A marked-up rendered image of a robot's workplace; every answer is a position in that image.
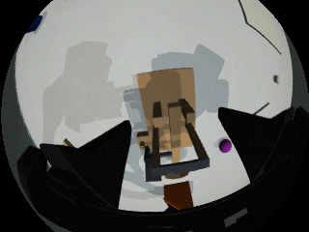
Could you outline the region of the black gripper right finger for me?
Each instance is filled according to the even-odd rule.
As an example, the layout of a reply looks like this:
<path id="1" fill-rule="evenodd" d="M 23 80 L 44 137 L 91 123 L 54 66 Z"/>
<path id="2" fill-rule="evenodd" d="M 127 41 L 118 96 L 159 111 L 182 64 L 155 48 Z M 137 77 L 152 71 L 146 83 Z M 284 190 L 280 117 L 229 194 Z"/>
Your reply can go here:
<path id="1" fill-rule="evenodd" d="M 273 119 L 229 108 L 217 109 L 220 123 L 239 152 L 250 183 L 256 181 L 264 174 L 263 167 L 277 147 L 285 124 L 294 118 L 294 106 L 277 113 Z"/>

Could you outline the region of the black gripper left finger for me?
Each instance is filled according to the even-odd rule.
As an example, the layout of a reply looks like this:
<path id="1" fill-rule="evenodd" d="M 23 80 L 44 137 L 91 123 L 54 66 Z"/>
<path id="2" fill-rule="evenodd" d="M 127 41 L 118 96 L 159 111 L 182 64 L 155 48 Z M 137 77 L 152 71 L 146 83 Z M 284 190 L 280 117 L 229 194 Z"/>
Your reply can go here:
<path id="1" fill-rule="evenodd" d="M 51 166 L 70 171 L 101 198 L 107 208 L 119 209 L 131 135 L 130 120 L 123 120 L 78 148 L 49 143 L 39 146 Z"/>

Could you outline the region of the purple ball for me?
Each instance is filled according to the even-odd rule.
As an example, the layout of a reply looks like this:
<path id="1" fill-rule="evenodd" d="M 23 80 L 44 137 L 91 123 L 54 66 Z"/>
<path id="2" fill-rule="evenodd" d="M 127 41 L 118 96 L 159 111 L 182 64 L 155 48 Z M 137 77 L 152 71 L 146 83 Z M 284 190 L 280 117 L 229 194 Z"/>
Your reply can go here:
<path id="1" fill-rule="evenodd" d="M 227 154 L 228 151 L 232 150 L 232 143 L 231 140 L 223 139 L 219 143 L 219 151 L 224 152 L 224 154 Z"/>

